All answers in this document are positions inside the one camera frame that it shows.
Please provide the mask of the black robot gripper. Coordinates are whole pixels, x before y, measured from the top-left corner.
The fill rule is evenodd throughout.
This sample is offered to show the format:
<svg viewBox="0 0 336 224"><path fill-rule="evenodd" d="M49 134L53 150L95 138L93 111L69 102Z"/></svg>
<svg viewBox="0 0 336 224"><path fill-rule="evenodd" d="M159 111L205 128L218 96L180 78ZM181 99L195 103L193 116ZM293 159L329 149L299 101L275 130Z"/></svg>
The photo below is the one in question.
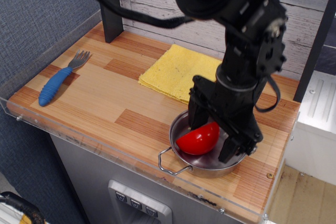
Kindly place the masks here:
<svg viewBox="0 0 336 224"><path fill-rule="evenodd" d="M232 83L223 70L217 68L216 81L193 77L188 103L188 123L195 130L211 118L227 134L218 160L227 163L240 154L251 155L263 135L253 110L264 88L264 79L247 83Z"/></svg>

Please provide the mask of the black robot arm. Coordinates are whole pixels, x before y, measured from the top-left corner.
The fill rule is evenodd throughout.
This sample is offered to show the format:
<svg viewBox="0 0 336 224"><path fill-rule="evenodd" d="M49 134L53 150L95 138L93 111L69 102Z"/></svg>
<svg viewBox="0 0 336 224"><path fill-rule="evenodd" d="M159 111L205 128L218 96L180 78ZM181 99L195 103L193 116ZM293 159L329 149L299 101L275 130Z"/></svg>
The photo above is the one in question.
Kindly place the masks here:
<svg viewBox="0 0 336 224"><path fill-rule="evenodd" d="M216 80L193 78L188 103L192 129L212 118L227 134L219 161L251 154L263 135L253 111L269 84L280 95L272 74L286 61L282 38L287 15L279 0L176 0L192 19L212 19L226 28L226 51Z"/></svg>

